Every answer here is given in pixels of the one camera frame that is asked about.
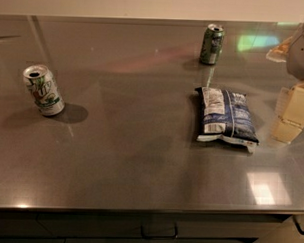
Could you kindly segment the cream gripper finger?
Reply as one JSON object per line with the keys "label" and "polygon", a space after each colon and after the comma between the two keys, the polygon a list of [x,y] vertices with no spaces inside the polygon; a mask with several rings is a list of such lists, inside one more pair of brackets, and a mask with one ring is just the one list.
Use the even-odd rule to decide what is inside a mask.
{"label": "cream gripper finger", "polygon": [[282,63],[287,60],[292,37],[286,38],[278,46],[270,49],[266,54],[266,58],[272,62]]}
{"label": "cream gripper finger", "polygon": [[304,82],[282,87],[277,99],[272,137],[291,143],[304,129]]}

